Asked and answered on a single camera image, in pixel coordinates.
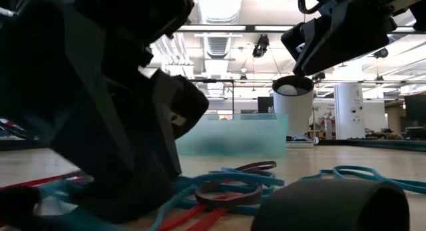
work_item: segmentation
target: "teal plastic box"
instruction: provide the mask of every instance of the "teal plastic box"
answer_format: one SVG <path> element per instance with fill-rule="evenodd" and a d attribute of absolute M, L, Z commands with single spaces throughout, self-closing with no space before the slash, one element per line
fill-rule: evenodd
<path fill-rule="evenodd" d="M 287 114 L 204 115 L 176 146 L 182 155 L 281 157 L 287 125 Z"/>

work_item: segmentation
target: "white column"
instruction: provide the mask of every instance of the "white column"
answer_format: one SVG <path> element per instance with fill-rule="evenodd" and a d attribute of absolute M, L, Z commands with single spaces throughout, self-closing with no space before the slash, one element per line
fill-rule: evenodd
<path fill-rule="evenodd" d="M 336 138 L 365 138 L 361 84 L 336 84 L 334 103 Z"/>

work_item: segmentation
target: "translucent plastic bin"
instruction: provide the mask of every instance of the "translucent plastic bin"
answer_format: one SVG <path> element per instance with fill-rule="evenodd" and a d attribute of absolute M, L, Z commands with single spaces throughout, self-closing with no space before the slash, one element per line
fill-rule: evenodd
<path fill-rule="evenodd" d="M 204 115 L 176 146 L 182 155 L 280 157 L 287 123 L 287 114 Z"/>

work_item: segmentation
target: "desk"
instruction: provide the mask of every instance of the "desk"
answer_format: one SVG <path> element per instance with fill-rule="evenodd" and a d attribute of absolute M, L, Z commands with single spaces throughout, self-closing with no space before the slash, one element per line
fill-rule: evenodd
<path fill-rule="evenodd" d="M 183 175 L 196 176 L 220 167 L 237 167 L 257 158 L 181 156 Z M 284 157 L 277 159 L 278 167 L 272 171 L 277 177 L 286 180 L 286 184 L 295 182 L 299 177 L 316 174 L 319 169 L 347 164 L 375 168 L 378 172 L 392 178 L 426 180 L 426 154 L 402 150 L 385 150 L 354 146 L 316 146 L 311 149 L 287 150 Z M 0 153 L 0 185 L 46 178 L 64 174 L 75 169 L 47 149 L 23 150 Z M 422 231 L 426 227 L 426 196 L 407 193 L 410 204 L 411 231 Z M 151 220 L 142 218 L 129 226 L 146 227 Z M 252 217 L 229 215 L 223 217 L 211 231 L 249 231 Z M 182 226 L 176 231 L 186 230 Z"/>

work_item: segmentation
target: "black foam roller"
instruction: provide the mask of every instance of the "black foam roller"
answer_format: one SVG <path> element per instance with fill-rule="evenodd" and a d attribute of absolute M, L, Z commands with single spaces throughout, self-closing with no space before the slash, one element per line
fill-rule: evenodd
<path fill-rule="evenodd" d="M 408 231 L 409 206 L 396 185 L 372 180 L 300 180 L 261 205 L 251 231 Z"/>

